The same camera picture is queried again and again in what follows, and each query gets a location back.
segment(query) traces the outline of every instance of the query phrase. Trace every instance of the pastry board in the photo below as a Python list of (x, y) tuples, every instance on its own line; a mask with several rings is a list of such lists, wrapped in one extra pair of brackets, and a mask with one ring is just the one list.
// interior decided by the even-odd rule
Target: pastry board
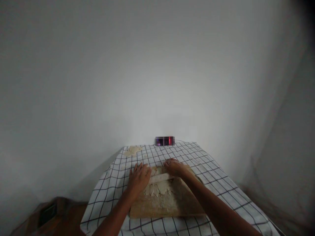
[[(188, 165), (185, 167), (193, 173)], [(163, 173), (166, 173), (164, 167), (152, 167), (151, 176)], [(130, 209), (130, 218), (202, 215), (204, 210), (181, 178), (149, 184)]]

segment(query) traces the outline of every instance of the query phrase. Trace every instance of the flour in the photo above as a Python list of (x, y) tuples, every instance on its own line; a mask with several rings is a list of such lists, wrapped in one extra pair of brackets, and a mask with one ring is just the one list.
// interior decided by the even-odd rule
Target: flour
[(134, 156), (137, 152), (141, 151), (142, 147), (130, 146), (127, 151), (124, 152), (125, 156)]
[(162, 197), (164, 194), (170, 195), (172, 192), (171, 190), (171, 183), (170, 181), (161, 181), (154, 184), (149, 184), (144, 189), (144, 195), (151, 196), (151, 197)]

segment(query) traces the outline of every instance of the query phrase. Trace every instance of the checkered tablecloth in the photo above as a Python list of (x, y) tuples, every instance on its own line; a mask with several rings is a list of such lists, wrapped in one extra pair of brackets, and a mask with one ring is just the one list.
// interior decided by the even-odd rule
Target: checkered tablecloth
[[(117, 204), (127, 188), (129, 170), (136, 163), (161, 166), (166, 159), (177, 158), (191, 167), (205, 186), (263, 235), (279, 235), (267, 216), (224, 173), (216, 161), (197, 143), (176, 142), (174, 146), (141, 145), (136, 156), (126, 157), (124, 147), (95, 186), (81, 221), (81, 230), (91, 236)], [(171, 217), (130, 219), (127, 215), (119, 233), (138, 235), (218, 235), (208, 217)]]

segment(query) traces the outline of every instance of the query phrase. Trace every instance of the tablecloth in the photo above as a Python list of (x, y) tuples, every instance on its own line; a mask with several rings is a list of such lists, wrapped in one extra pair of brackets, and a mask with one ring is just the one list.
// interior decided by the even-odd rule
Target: tablecloth
[[(80, 224), (81, 230), (86, 235), (91, 236), (117, 204), (127, 188), (130, 168), (141, 162), (148, 163), (150, 166), (161, 166), (169, 158), (176, 158), (189, 165), (209, 190), (263, 235), (279, 235), (263, 211), (196, 142), (177, 141), (174, 146), (161, 147), (139, 146), (142, 150), (132, 157), (123, 154), (129, 146), (124, 147), (96, 184)], [(218, 232), (207, 216), (130, 219), (127, 215), (119, 235), (201, 236), (218, 235)]]

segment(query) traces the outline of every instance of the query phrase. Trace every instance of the finger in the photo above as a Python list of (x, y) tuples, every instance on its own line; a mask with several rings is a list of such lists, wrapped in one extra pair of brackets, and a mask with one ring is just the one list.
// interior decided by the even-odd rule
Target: finger
[(150, 171), (151, 168), (148, 167), (148, 164), (145, 164), (143, 167), (142, 167), (142, 172), (141, 172), (141, 175), (142, 176), (146, 176), (148, 174), (148, 171)]
[(152, 172), (152, 169), (149, 167), (145, 176), (148, 176), (148, 175), (151, 176), (151, 172)]
[(137, 171), (138, 169), (138, 163), (136, 163), (135, 168), (134, 168), (134, 172)]

